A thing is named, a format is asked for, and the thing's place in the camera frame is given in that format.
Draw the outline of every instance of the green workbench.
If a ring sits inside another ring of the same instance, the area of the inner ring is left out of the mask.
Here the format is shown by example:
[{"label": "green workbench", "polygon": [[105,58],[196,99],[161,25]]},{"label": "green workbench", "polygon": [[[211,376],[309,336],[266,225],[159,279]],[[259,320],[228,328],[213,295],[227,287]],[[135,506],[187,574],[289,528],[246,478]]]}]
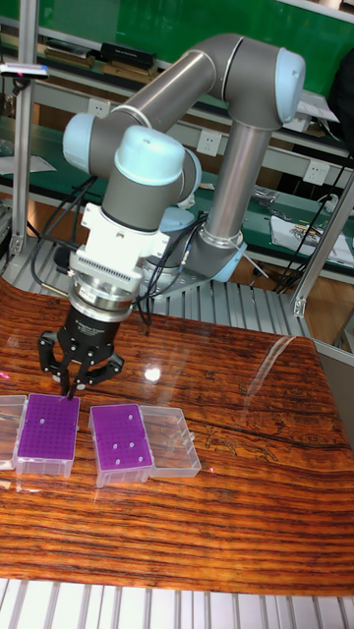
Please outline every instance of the green workbench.
[{"label": "green workbench", "polygon": [[[13,142],[15,135],[15,121],[9,118],[0,120],[0,139]],[[48,161],[56,171],[30,173],[29,192],[36,198],[46,200],[61,200],[73,189],[78,187],[86,178],[86,173],[68,164],[62,151],[63,134],[59,131],[33,125],[31,138],[31,154],[40,155]],[[12,175],[0,176],[0,187],[3,191],[11,192]],[[216,184],[217,176],[204,173],[205,183]],[[87,200],[100,203],[104,195],[107,182],[98,179],[87,194]],[[212,191],[198,190],[196,193],[196,205],[194,211],[209,211],[212,202]],[[317,212],[319,204],[316,201],[301,199],[280,193],[272,208],[291,218],[296,223],[309,223]],[[330,219],[330,214],[323,210],[316,223],[318,227],[325,227]],[[243,222],[243,235],[248,244],[249,252],[253,257],[268,257],[274,263],[285,263],[293,257],[293,252],[284,247],[273,245],[270,238],[270,213],[261,207],[256,201],[251,200]],[[349,218],[344,227],[344,235],[349,249],[354,255],[354,218]],[[297,256],[302,262],[304,256]],[[354,277],[354,269],[328,262],[324,269],[334,272],[338,279],[346,280]]]},{"label": "green workbench", "polygon": [[[210,173],[204,173],[203,181],[216,185],[217,176]],[[196,211],[209,211],[212,202],[213,192],[210,190],[198,190]],[[278,199],[271,206],[272,209],[285,214],[291,221],[295,223],[309,224],[318,211],[320,204],[317,201],[302,199],[280,193]],[[242,233],[245,242],[248,244],[249,252],[252,257],[260,258],[266,256],[271,258],[274,263],[285,263],[293,258],[294,252],[285,247],[279,247],[271,242],[270,236],[270,212],[263,208],[255,200],[251,200],[245,214],[242,225]],[[315,227],[325,228],[330,219],[330,214],[324,209],[315,223]],[[343,233],[351,253],[354,255],[353,238],[354,238],[354,217],[349,218],[344,226]],[[296,261],[301,263],[307,259],[306,256],[297,255]],[[354,277],[354,269],[327,262],[324,269],[338,273],[345,281],[345,276]]]},{"label": "green workbench", "polygon": [[[12,143],[15,141],[15,120],[10,118],[2,118],[0,120],[0,138]],[[63,199],[89,176],[71,166],[64,159],[63,134],[60,131],[33,125],[30,153],[31,155],[40,155],[51,166],[56,168],[56,171],[30,173],[29,175],[29,191],[33,195],[43,197],[43,200]],[[0,175],[0,186],[3,191],[12,188],[12,185],[12,175]],[[90,188],[87,199],[99,202],[104,195],[106,186],[107,182],[105,180],[97,179]]]}]

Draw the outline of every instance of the wood grain surface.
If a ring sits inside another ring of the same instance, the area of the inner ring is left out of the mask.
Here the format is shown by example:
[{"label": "wood grain surface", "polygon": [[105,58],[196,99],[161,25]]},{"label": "wood grain surface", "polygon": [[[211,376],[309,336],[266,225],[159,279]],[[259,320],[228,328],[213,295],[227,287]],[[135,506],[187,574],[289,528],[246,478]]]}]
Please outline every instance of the wood grain surface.
[{"label": "wood grain surface", "polygon": [[[0,394],[58,394],[36,338],[64,300],[0,280]],[[133,314],[116,379],[81,394],[72,476],[0,472],[0,577],[289,595],[354,594],[354,457],[315,347]],[[160,370],[157,382],[150,369]],[[95,487],[89,407],[180,407],[194,479]]]}]

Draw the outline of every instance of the black cable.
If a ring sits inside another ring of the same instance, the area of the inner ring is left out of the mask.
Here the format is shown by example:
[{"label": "black cable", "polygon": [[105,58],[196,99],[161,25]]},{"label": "black cable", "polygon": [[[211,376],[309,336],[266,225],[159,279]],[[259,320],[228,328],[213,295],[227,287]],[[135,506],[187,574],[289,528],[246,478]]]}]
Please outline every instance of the black cable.
[{"label": "black cable", "polygon": [[36,236],[37,238],[40,238],[39,232],[35,229],[35,227],[33,227],[33,225],[30,224],[29,221],[28,221],[28,228],[31,230],[34,236]]},{"label": "black cable", "polygon": [[[173,286],[173,284],[177,281],[182,269],[183,269],[183,265],[185,263],[185,256],[186,256],[186,252],[187,250],[189,250],[189,248],[192,245],[192,241],[194,240],[195,236],[197,235],[200,227],[203,225],[203,223],[206,221],[206,217],[207,215],[204,213],[200,213],[198,215],[198,218],[191,224],[188,225],[182,232],[181,234],[179,234],[179,236],[176,238],[176,240],[170,245],[170,247],[167,248],[166,252],[164,253],[164,255],[161,257],[161,259],[159,260],[158,264],[156,265],[155,269],[153,270],[153,273],[151,275],[151,278],[149,280],[149,283],[147,285],[147,290],[146,292],[141,295],[138,296],[136,301],[135,301],[135,305],[138,307],[140,316],[143,320],[143,323],[145,325],[151,325],[151,307],[152,307],[152,299],[154,299],[155,297],[158,297],[159,295],[162,295],[163,293],[166,293],[168,290],[170,290],[170,288]],[[165,268],[165,265],[168,261],[168,259],[172,256],[172,254],[176,251],[178,245],[180,244],[180,242],[186,237],[189,236],[186,245],[184,247],[183,253],[181,255],[181,261],[179,263],[179,269],[177,274],[175,275],[175,277],[173,278],[173,280],[167,285],[165,286],[165,288],[163,288],[160,291],[157,291],[157,283],[158,280]],[[146,312],[144,313],[143,308],[142,308],[142,302],[146,302]]]},{"label": "black cable", "polygon": [[[36,243],[36,245],[35,245],[35,247],[34,247],[34,249],[32,251],[32,254],[30,256],[30,272],[32,274],[32,277],[33,277],[34,281],[37,284],[39,284],[39,286],[42,286],[43,281],[40,279],[40,277],[37,275],[37,273],[35,271],[35,263],[36,263],[36,259],[38,257],[38,254],[40,252],[40,249],[41,249],[43,243],[46,240],[50,240],[50,241],[52,241],[54,243],[57,243],[57,244],[62,244],[62,245],[65,245],[65,246],[71,247],[71,248],[73,247],[73,245],[71,245],[70,243],[67,243],[65,241],[59,240],[57,238],[51,238],[50,237],[50,233],[53,231],[53,229],[55,229],[55,227],[60,223],[60,221],[64,218],[64,216],[66,216],[77,203],[80,205],[80,203],[81,203],[82,199],[84,198],[85,194],[87,193],[89,187],[92,185],[92,183],[95,180],[96,180],[96,177],[89,177],[73,193],[70,193],[65,199],[63,199],[59,203],[59,205],[54,209],[52,214],[49,216],[49,218],[47,219],[43,229],[41,230],[41,232],[39,234],[39,240]],[[65,210],[62,212],[62,214],[54,221],[54,223],[52,223],[54,218],[63,209],[63,207],[64,207],[64,205],[66,203],[69,203],[68,207],[66,207]]]},{"label": "black cable", "polygon": [[[321,214],[322,210],[323,210],[323,209],[324,209],[324,207],[325,207],[325,203],[327,202],[327,200],[328,200],[328,199],[330,199],[330,195],[332,194],[333,190],[335,189],[335,186],[337,185],[337,183],[338,183],[338,181],[339,181],[339,179],[340,179],[340,177],[341,177],[341,175],[342,175],[342,173],[343,173],[344,169],[345,169],[345,168],[349,165],[350,161],[351,161],[351,156],[349,155],[349,156],[347,157],[347,159],[345,160],[344,164],[342,165],[342,167],[340,168],[339,173],[337,174],[337,176],[336,176],[336,178],[335,178],[335,181],[334,181],[334,183],[332,184],[332,186],[330,187],[330,189],[329,189],[328,193],[324,196],[324,199],[323,199],[323,201],[322,201],[322,203],[321,203],[321,205],[320,205],[320,207],[319,207],[318,211],[316,212],[315,216],[313,217],[313,219],[312,219],[311,223],[308,225],[308,227],[307,227],[307,229],[306,229],[306,231],[305,231],[305,234],[304,234],[304,236],[302,237],[302,239],[301,239],[301,241],[300,241],[300,244],[299,244],[299,246],[298,246],[298,248],[297,248],[296,252],[294,252],[294,254],[293,254],[293,256],[292,256],[291,260],[290,260],[290,261],[289,261],[289,263],[288,263],[288,265],[286,266],[286,268],[283,270],[282,274],[280,275],[280,277],[279,277],[279,279],[278,279],[278,281],[277,281],[277,283],[276,283],[275,287],[272,289],[272,290],[273,290],[273,292],[282,292],[282,290],[283,290],[283,286],[282,286],[282,285],[283,285],[283,283],[284,283],[284,281],[285,281],[285,276],[286,276],[286,283],[287,283],[287,281],[288,281],[288,278],[290,278],[290,277],[291,277],[292,273],[290,273],[290,275],[286,275],[287,271],[290,269],[291,265],[292,265],[292,264],[296,261],[296,257],[297,257],[297,255],[298,255],[299,251],[301,250],[301,248],[302,248],[302,246],[303,246],[303,244],[304,244],[304,242],[305,242],[306,238],[308,237],[308,234],[309,234],[310,230],[313,228],[313,226],[314,226],[315,222],[316,222],[316,221],[317,221],[317,219],[319,218],[319,216],[320,216],[320,214]],[[304,267],[306,268],[306,265],[308,264],[308,262],[309,262],[309,259],[308,259],[308,260],[307,260],[307,262],[305,262],[305,263],[304,263],[304,262],[302,262],[302,263],[298,266],[298,268],[297,268],[297,269],[294,269],[294,270],[295,270],[295,271],[299,270],[299,269],[300,269],[300,267],[301,267],[301,266],[303,266],[303,265],[304,265]]]}]

